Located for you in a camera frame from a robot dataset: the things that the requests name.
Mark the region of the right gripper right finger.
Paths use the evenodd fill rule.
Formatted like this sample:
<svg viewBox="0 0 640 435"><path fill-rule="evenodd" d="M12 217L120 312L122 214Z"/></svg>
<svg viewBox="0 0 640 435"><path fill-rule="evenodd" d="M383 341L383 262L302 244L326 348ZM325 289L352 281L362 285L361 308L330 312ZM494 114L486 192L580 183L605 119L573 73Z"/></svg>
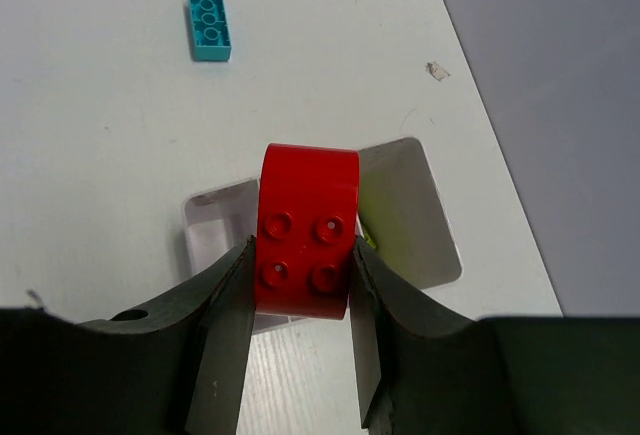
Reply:
<svg viewBox="0 0 640 435"><path fill-rule="evenodd" d="M371 434L635 434L633 317L472 320L408 283L363 240L350 318Z"/></svg>

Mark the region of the red round lego piece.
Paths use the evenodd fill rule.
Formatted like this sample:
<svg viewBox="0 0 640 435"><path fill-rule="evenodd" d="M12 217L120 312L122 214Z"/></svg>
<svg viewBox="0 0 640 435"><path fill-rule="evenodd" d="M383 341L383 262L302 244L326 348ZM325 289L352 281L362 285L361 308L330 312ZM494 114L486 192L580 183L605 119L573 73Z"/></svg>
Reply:
<svg viewBox="0 0 640 435"><path fill-rule="evenodd" d="M260 313L337 319L348 302L360 184L355 150L271 144L259 181Z"/></svg>

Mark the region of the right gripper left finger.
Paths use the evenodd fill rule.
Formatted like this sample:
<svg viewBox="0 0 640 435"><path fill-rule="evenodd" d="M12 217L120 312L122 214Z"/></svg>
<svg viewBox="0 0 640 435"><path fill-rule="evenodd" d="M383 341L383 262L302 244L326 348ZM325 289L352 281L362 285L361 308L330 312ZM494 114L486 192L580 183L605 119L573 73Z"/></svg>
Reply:
<svg viewBox="0 0 640 435"><path fill-rule="evenodd" d="M5 434L232 434L254 324L256 242L109 320L1 312Z"/></svg>

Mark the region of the lime green lego plate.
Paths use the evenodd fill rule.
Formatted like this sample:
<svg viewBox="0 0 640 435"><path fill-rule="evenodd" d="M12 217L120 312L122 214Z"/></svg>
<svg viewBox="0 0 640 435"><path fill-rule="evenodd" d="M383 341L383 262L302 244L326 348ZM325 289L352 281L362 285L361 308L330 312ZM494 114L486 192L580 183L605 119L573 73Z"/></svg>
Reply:
<svg viewBox="0 0 640 435"><path fill-rule="evenodd" d="M365 227L362 227L362 236L365 239L365 241L367 242L367 244L374 250L377 251L378 250L378 244L375 241L375 239L370 235L370 233L368 232L368 230Z"/></svg>

